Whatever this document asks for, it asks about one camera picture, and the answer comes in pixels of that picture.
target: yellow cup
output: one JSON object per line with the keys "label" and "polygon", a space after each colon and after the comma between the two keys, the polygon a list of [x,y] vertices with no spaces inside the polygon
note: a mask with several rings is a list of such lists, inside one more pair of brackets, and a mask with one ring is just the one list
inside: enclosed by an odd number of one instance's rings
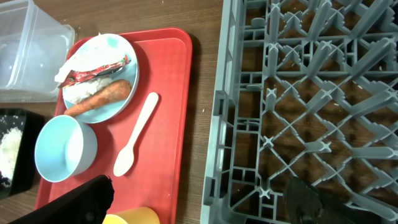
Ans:
{"label": "yellow cup", "polygon": [[106,215],[103,224],[160,224],[160,221],[155,211],[142,207]]}

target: brown wood table top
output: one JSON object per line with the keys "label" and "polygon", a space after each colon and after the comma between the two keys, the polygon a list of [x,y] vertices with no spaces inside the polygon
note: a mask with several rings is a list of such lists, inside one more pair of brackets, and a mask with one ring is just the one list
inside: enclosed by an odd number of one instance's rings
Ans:
{"label": "brown wood table top", "polygon": [[[76,40],[104,33],[179,27],[193,41],[193,63],[178,195],[177,223],[199,223],[210,128],[222,0],[35,0],[47,14],[71,25]],[[55,103],[0,104],[52,117]],[[34,209],[39,182],[27,192],[0,200],[0,223]]]}

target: plastic spoon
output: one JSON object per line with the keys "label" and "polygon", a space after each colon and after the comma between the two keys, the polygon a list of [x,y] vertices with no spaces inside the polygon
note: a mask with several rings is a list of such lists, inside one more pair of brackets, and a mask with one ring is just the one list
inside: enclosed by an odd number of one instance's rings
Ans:
{"label": "plastic spoon", "polygon": [[114,163],[113,174],[116,177],[124,175],[134,163],[133,147],[147,120],[155,109],[158,100],[159,95],[157,93],[149,93],[138,116],[136,126],[132,130],[130,140],[127,145],[119,152],[118,158],[116,158],[116,162]]}

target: orange carrot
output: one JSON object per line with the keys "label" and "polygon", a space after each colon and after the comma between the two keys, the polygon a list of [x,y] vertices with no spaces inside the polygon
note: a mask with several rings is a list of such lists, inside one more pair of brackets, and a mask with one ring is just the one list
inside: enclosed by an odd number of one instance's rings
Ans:
{"label": "orange carrot", "polygon": [[116,80],[89,98],[73,105],[71,108],[67,109],[64,114],[76,117],[109,103],[125,100],[129,97],[131,89],[132,86],[129,81]]}

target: light blue plate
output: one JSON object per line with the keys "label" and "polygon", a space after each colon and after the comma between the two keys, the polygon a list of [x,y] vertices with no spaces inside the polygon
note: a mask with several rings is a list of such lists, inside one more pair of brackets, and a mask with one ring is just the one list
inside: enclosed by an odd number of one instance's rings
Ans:
{"label": "light blue plate", "polygon": [[[130,63],[127,64],[122,70],[111,74],[111,78],[112,80],[119,80],[119,79],[128,80],[132,85],[132,90],[130,92],[129,97],[126,100],[110,103],[96,110],[87,111],[86,113],[83,113],[76,117],[76,119],[78,119],[79,121],[88,124],[95,124],[106,121],[107,119],[116,116],[120,111],[122,111],[130,102],[132,96],[136,92],[138,78],[139,78],[137,56],[131,44],[125,38],[116,34],[101,34],[101,36],[102,38],[106,37],[110,47],[123,50],[124,53],[129,57],[129,60],[131,60]],[[77,52],[81,50],[88,50],[92,47],[95,47],[93,44],[98,43],[97,41],[95,41],[97,37],[98,36],[93,37],[89,41],[85,42],[77,50]],[[64,100],[64,102],[68,109],[74,105],[73,103],[66,100]]]}

